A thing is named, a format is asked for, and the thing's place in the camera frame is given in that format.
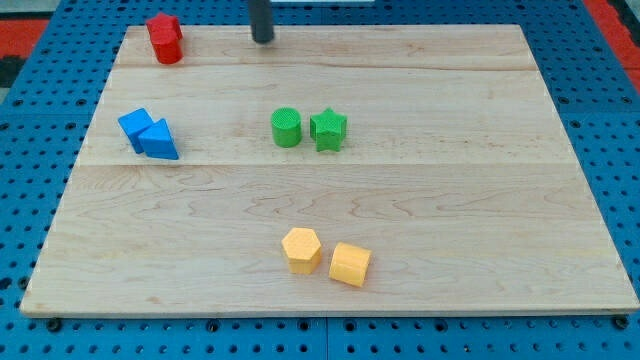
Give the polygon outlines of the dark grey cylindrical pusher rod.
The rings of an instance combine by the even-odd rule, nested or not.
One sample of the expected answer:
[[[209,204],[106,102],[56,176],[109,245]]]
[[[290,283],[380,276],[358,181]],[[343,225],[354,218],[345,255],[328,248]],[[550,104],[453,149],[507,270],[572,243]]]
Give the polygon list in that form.
[[[274,23],[270,0],[248,0],[251,36],[257,44],[274,40]]]

